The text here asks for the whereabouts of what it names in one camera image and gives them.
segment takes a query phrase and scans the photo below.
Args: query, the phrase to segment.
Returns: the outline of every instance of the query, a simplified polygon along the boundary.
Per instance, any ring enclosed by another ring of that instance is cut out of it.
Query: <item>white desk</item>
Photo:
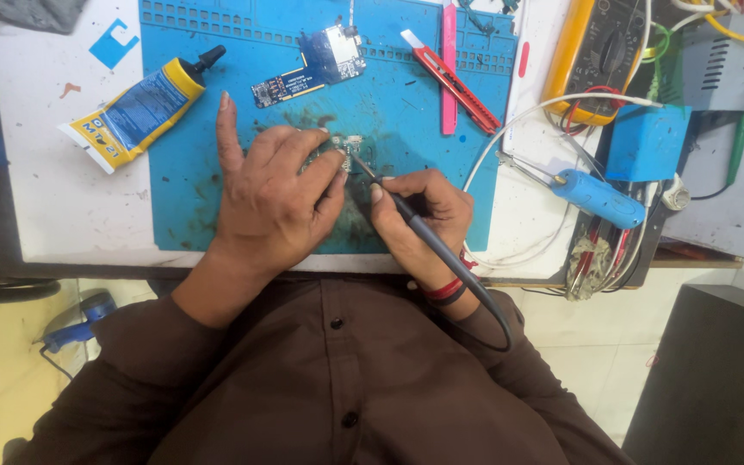
[[[501,6],[488,0],[480,4],[493,12]],[[528,26],[522,32],[531,45],[527,72],[524,79],[513,82],[518,86],[520,110],[539,100],[569,0],[530,4]],[[88,52],[118,17],[128,25],[125,31],[114,31],[120,43],[139,37],[137,8],[133,0],[87,2],[70,36],[0,22],[0,112],[27,262],[192,267],[202,256],[161,251],[154,244],[147,155],[108,175],[56,129],[142,79],[141,43],[112,71]],[[67,83],[80,86],[81,92],[68,92],[62,99]],[[591,153],[597,141],[598,137],[580,139]],[[576,154],[542,113],[522,121],[511,143],[516,153],[551,172],[575,166]],[[508,167],[499,167],[498,176],[490,246],[481,255],[491,260],[518,253],[523,254],[519,258],[529,257],[559,235],[545,254],[522,267],[475,271],[502,278],[549,278],[564,264],[577,210],[571,209],[557,231],[566,206],[563,200]],[[295,270],[401,272],[389,255],[311,256]]]

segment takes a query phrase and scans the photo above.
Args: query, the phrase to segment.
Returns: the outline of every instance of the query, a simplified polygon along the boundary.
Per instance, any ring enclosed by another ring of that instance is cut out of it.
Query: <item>shirt placket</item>
[[[344,283],[321,280],[323,333],[332,385],[332,462],[350,463],[360,442],[363,390]]]

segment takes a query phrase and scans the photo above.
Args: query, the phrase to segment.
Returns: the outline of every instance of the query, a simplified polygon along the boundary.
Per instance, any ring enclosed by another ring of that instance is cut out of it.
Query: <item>black wristband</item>
[[[446,307],[458,301],[461,298],[461,295],[464,295],[464,292],[466,291],[467,291],[467,286],[465,286],[464,284],[461,284],[461,287],[459,287],[458,291],[456,291],[453,295],[450,295],[449,297],[445,299],[441,299],[439,301],[431,301],[429,299],[427,299],[427,301],[429,301],[430,305],[432,305],[433,307]]]

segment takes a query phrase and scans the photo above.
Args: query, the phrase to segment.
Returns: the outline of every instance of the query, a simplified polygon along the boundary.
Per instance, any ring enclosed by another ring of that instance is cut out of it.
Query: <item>shirt button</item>
[[[344,428],[351,428],[356,424],[358,424],[358,414],[355,412],[349,412],[344,415],[341,420],[341,425],[343,425]]]

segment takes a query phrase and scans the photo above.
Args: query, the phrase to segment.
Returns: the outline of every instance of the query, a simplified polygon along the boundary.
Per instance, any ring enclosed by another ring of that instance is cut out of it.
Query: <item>fingernail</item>
[[[372,189],[372,194],[370,195],[372,198],[372,205],[375,205],[384,196],[384,190],[377,184],[373,184],[369,188]]]

